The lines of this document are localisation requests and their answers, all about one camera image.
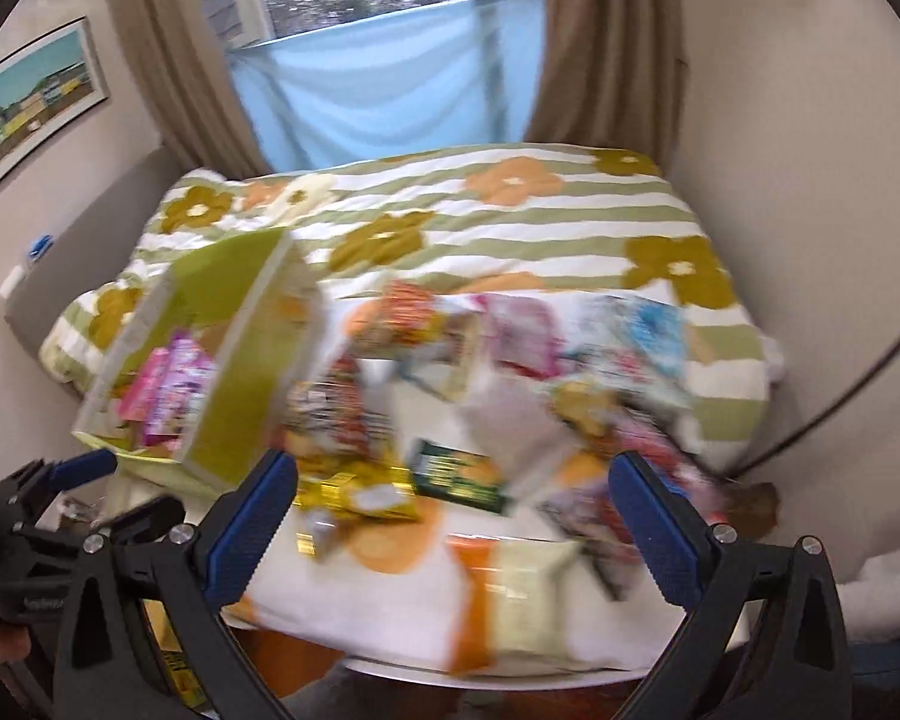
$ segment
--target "framed picture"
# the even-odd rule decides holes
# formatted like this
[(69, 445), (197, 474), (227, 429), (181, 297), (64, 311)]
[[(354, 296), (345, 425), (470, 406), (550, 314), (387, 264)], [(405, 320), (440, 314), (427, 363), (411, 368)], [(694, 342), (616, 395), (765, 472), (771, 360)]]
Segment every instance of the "framed picture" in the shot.
[(0, 182), (42, 143), (109, 97), (87, 19), (0, 62)]

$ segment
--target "screw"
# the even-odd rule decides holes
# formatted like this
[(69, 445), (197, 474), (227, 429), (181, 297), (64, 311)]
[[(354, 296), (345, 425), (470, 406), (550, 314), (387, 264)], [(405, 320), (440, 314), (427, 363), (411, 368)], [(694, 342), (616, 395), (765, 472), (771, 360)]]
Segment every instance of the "screw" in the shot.
[(194, 526), (189, 522), (184, 522), (182, 525), (175, 525), (173, 528), (170, 528), (169, 538), (170, 541), (173, 541), (175, 544), (185, 544), (193, 537)]
[(800, 540), (800, 546), (810, 555), (820, 555), (823, 552), (823, 544), (816, 536), (804, 536)]
[(737, 541), (737, 532), (732, 525), (721, 522), (719, 525), (713, 526), (713, 538), (716, 538), (721, 544), (732, 544)]
[(94, 552), (100, 552), (103, 549), (103, 536), (99, 533), (93, 533), (83, 540), (83, 550), (87, 555), (93, 555)]

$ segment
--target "blue gripper pad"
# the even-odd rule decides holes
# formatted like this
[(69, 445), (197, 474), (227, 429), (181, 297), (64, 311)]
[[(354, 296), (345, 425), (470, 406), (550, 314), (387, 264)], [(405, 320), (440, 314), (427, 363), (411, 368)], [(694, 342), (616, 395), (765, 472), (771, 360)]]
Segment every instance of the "blue gripper pad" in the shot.
[(636, 452), (613, 459), (607, 482), (664, 599), (684, 610), (696, 608), (712, 573), (706, 522), (682, 490), (665, 484)]
[[(295, 460), (271, 450), (240, 488), (214, 504), (200, 525), (202, 538), (212, 538), (202, 568), (203, 597), (213, 608), (240, 600), (295, 496)], [(228, 521), (220, 522), (228, 514)], [(218, 522), (218, 533), (213, 533)]]
[(48, 484), (56, 493), (64, 493), (108, 476), (117, 470), (117, 458), (109, 449), (94, 449), (92, 452), (69, 460), (54, 463), (50, 468)]

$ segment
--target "brown curtain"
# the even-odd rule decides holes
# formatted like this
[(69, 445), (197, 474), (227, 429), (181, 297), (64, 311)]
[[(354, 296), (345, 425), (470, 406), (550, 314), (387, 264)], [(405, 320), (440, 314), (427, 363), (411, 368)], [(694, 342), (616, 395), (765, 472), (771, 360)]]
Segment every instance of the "brown curtain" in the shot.
[(264, 175), (250, 122), (199, 0), (108, 0), (127, 63), (183, 167)]
[(680, 0), (546, 0), (526, 140), (631, 148), (666, 167), (686, 66)]

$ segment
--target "wall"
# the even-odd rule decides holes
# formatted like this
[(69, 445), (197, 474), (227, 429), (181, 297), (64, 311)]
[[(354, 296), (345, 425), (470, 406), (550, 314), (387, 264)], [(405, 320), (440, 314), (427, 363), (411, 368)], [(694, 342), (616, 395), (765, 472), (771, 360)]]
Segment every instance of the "wall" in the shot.
[[(674, 184), (788, 360), (766, 445), (900, 332), (900, 22), (885, 0), (684, 0), (690, 83)], [(900, 362), (751, 478), (775, 537), (839, 575), (900, 543)]]
[[(80, 16), (90, 19), (111, 99), (56, 135), (0, 186), (0, 285), (31, 242), (65, 228), (159, 145), (105, 0), (21, 0), (0, 31), (0, 59)], [(77, 400), (18, 346), (0, 300), (0, 478), (35, 457), (79, 451), (69, 435), (76, 413)]]

